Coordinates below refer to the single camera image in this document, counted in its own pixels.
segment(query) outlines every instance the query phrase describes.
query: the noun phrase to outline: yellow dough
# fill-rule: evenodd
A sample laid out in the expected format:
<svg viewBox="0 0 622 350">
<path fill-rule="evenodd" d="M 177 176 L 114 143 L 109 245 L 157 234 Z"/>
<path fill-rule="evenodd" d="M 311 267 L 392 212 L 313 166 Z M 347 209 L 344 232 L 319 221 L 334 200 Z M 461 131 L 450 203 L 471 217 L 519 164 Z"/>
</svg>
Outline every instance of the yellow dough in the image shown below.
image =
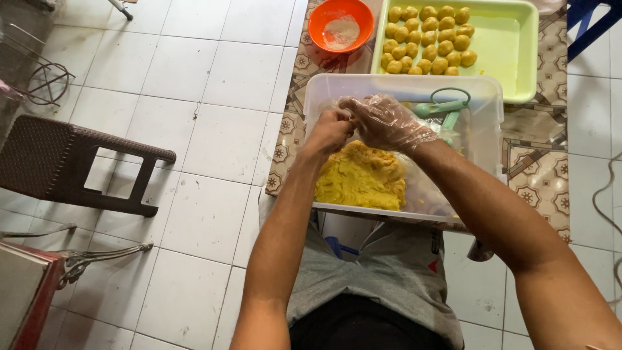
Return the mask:
<svg viewBox="0 0 622 350">
<path fill-rule="evenodd" d="M 384 44 L 383 44 L 383 51 L 390 53 L 392 49 L 395 49 L 398 46 L 399 46 L 399 44 L 397 43 L 397 41 L 395 41 L 394 39 L 389 39 L 389 40 L 384 42 Z"/>
<path fill-rule="evenodd" d="M 432 62 L 436 59 L 437 54 L 438 50 L 436 49 L 436 46 L 428 45 L 425 47 L 423 53 L 421 53 L 421 58 Z"/>
<path fill-rule="evenodd" d="M 421 70 L 421 68 L 420 68 L 420 67 L 411 67 L 411 68 L 408 70 L 408 74 L 409 74 L 409 75 L 422 75 L 423 73 L 424 73 L 424 71 L 423 71 L 423 70 Z"/>
<path fill-rule="evenodd" d="M 404 27 L 406 27 L 409 31 L 416 31 L 419 29 L 419 20 L 416 18 L 411 18 L 404 23 Z"/>
<path fill-rule="evenodd" d="M 458 67 L 460 65 L 461 58 L 459 52 L 452 52 L 445 59 L 449 63 L 449 67 Z"/>
<path fill-rule="evenodd" d="M 432 74 L 441 75 L 449 67 L 449 63 L 446 59 L 438 59 L 432 63 Z"/>
<path fill-rule="evenodd" d="M 397 23 L 400 17 L 402 17 L 401 7 L 394 6 L 389 9 L 389 22 Z"/>
<path fill-rule="evenodd" d="M 477 54 L 473 50 L 466 50 L 460 55 L 462 67 L 471 67 L 477 61 Z"/>
<path fill-rule="evenodd" d="M 402 73 L 408 73 L 408 71 L 412 67 L 412 58 L 408 56 L 404 56 L 401 59 L 399 59 L 399 61 L 402 64 Z"/>
<path fill-rule="evenodd" d="M 406 42 L 412 42 L 415 43 L 415 45 L 419 45 L 419 43 L 421 42 L 421 33 L 418 31 L 412 31 L 408 33 L 408 36 L 406 37 Z"/>
<path fill-rule="evenodd" d="M 421 9 L 421 12 L 419 13 L 419 19 L 425 21 L 427 18 L 436 17 L 436 15 L 437 13 L 434 7 L 426 6 Z"/>
<path fill-rule="evenodd" d="M 402 19 L 405 21 L 408 21 L 411 18 L 416 18 L 417 17 L 417 9 L 412 7 L 412 6 L 408 6 L 407 8 L 405 8 L 402 11 Z"/>
<path fill-rule="evenodd" d="M 391 55 L 394 59 L 400 60 L 402 57 L 406 56 L 406 48 L 403 46 L 398 46 L 395 49 L 391 50 Z"/>
<path fill-rule="evenodd" d="M 456 34 L 458 34 L 458 35 L 466 35 L 468 37 L 472 37 L 473 33 L 475 33 L 475 27 L 473 27 L 473 24 L 470 24 L 470 23 L 464 23 L 456 31 Z"/>
<path fill-rule="evenodd" d="M 445 29 L 453 29 L 456 25 L 456 20 L 453 17 L 445 17 L 439 22 L 439 30 L 444 31 Z"/>
<path fill-rule="evenodd" d="M 421 68 L 421 72 L 423 75 L 430 73 L 430 69 L 432 69 L 432 63 L 429 60 L 422 59 L 417 63 L 417 67 Z"/>
<path fill-rule="evenodd" d="M 453 51 L 453 42 L 445 40 L 439 43 L 439 56 L 445 57 L 451 53 L 451 51 Z"/>
<path fill-rule="evenodd" d="M 443 75 L 460 75 L 460 74 L 458 74 L 458 67 L 447 67 Z"/>
<path fill-rule="evenodd" d="M 406 37 L 408 36 L 410 32 L 408 31 L 408 28 L 406 27 L 400 27 L 397 28 L 397 31 L 395 32 L 395 35 L 393 36 L 393 39 L 395 39 L 397 42 L 404 42 L 404 40 L 406 40 Z"/>
<path fill-rule="evenodd" d="M 391 61 L 387 64 L 387 73 L 400 74 L 402 72 L 402 62 Z"/>
<path fill-rule="evenodd" d="M 417 54 L 419 53 L 419 43 L 414 43 L 414 42 L 409 42 L 408 44 L 406 44 L 406 55 L 408 55 L 408 57 L 410 58 L 415 58 L 417 57 Z"/>
<path fill-rule="evenodd" d="M 453 7 L 451 7 L 451 6 L 443 6 L 443 7 L 441 7 L 437 18 L 440 21 L 441 19 L 443 19 L 445 17 L 452 17 L 453 18 Z"/>
<path fill-rule="evenodd" d="M 425 32 L 421 37 L 421 46 L 426 47 L 436 42 L 436 31 Z"/>
<path fill-rule="evenodd" d="M 453 29 L 445 29 L 439 33 L 439 42 L 443 42 L 445 40 L 449 40 L 450 42 L 454 42 L 456 40 L 456 31 Z"/>
<path fill-rule="evenodd" d="M 387 65 L 391 61 L 395 61 L 395 59 L 393 58 L 393 55 L 391 55 L 388 52 L 385 52 L 385 53 L 383 53 L 383 56 L 380 58 L 380 66 L 382 66 L 382 68 L 384 68 L 384 69 L 387 69 Z"/>
<path fill-rule="evenodd" d="M 395 32 L 397 32 L 398 28 L 399 28 L 399 26 L 397 24 L 389 23 L 384 28 L 384 33 L 387 35 L 387 38 L 393 39 L 393 36 L 395 35 Z"/>
<path fill-rule="evenodd" d="M 471 9 L 468 7 L 463 7 L 459 9 L 458 13 L 456 13 L 456 16 L 454 18 L 456 19 L 457 24 L 467 23 L 468 20 L 471 18 Z"/>
<path fill-rule="evenodd" d="M 471 39 L 469 39 L 466 35 L 458 35 L 456 40 L 453 42 L 453 46 L 458 51 L 464 51 L 468 49 L 468 46 L 471 45 Z"/>
<path fill-rule="evenodd" d="M 406 168 L 391 153 L 348 143 L 320 169 L 315 199 L 322 203 L 399 210 L 406 205 Z"/>
<path fill-rule="evenodd" d="M 422 24 L 421 24 L 421 31 L 422 32 L 429 32 L 429 31 L 435 31 L 439 28 L 439 20 L 436 19 L 436 17 L 428 17 Z"/>
</svg>

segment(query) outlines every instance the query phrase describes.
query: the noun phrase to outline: plastic glove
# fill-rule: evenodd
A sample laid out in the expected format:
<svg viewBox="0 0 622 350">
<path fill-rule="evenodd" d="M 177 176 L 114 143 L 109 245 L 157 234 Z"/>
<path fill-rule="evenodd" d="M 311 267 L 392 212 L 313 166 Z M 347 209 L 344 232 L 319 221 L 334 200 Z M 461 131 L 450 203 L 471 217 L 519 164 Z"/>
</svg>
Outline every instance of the plastic glove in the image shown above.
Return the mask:
<svg viewBox="0 0 622 350">
<path fill-rule="evenodd" d="M 408 153 L 421 142 L 439 138 L 426 122 L 385 93 L 360 101 L 352 96 L 340 97 L 338 106 L 350 111 L 363 143 L 369 147 Z"/>
</svg>

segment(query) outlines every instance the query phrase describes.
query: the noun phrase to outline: light green tray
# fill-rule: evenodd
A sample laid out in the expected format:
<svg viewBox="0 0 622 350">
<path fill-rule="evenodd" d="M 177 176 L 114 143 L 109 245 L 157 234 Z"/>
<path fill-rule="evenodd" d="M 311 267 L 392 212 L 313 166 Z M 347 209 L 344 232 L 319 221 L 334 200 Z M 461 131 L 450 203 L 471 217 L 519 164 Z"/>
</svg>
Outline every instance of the light green tray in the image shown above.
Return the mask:
<svg viewBox="0 0 622 350">
<path fill-rule="evenodd" d="M 438 11 L 444 5 L 456 10 L 469 7 L 471 19 L 468 22 L 475 26 L 469 49 L 477 53 L 477 62 L 468 68 L 460 67 L 460 75 L 488 75 L 499 80 L 505 103 L 520 104 L 531 100 L 536 94 L 539 15 L 536 7 L 526 1 L 384 0 L 370 73 L 385 72 L 380 66 L 380 58 L 383 43 L 387 40 L 384 28 L 389 22 L 387 13 L 391 7 L 414 6 L 421 11 L 424 6 L 434 6 Z M 397 24 L 403 26 L 404 22 L 400 20 Z M 423 50 L 420 45 L 414 64 L 421 59 Z"/>
</svg>

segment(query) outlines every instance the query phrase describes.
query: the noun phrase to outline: table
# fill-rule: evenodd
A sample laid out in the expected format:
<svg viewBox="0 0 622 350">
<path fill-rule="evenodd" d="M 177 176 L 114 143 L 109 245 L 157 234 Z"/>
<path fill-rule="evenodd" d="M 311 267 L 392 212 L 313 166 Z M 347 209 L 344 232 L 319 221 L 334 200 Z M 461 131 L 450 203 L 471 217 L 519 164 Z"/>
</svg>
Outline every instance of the table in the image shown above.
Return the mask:
<svg viewBox="0 0 622 350">
<path fill-rule="evenodd" d="M 374 13 L 378 25 L 382 0 L 363 1 Z M 320 73 L 369 73 L 371 68 L 375 30 L 364 46 L 345 54 L 331 54 L 313 44 L 307 31 L 307 20 L 320 2 L 322 0 L 309 0 L 307 5 L 266 184 L 266 193 L 273 196 L 278 195 L 297 150 L 304 144 L 305 116 L 302 109 L 308 80 Z M 540 10 L 537 92 L 528 103 L 504 105 L 501 163 L 503 173 L 508 177 L 508 186 L 542 214 L 566 242 L 570 242 L 566 4 L 562 1 L 557 10 Z M 341 214 L 353 215 L 351 212 Z M 428 224 L 446 230 L 467 231 L 462 224 Z"/>
</svg>

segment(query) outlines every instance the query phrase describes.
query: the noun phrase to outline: orange bowl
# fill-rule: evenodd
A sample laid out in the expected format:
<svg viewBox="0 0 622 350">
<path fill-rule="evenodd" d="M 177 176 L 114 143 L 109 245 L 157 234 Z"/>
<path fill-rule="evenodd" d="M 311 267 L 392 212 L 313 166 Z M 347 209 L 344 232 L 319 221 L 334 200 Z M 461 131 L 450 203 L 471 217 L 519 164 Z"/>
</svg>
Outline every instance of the orange bowl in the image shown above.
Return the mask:
<svg viewBox="0 0 622 350">
<path fill-rule="evenodd" d="M 333 41 L 331 33 L 324 31 L 326 25 L 335 19 L 351 15 L 359 27 L 359 34 L 354 43 L 345 49 L 334 50 L 328 47 L 326 42 Z M 325 0 L 319 4 L 309 16 L 309 35 L 311 40 L 329 52 L 343 53 L 356 50 L 361 47 L 371 36 L 374 30 L 374 15 L 369 7 L 360 0 Z"/>
</svg>

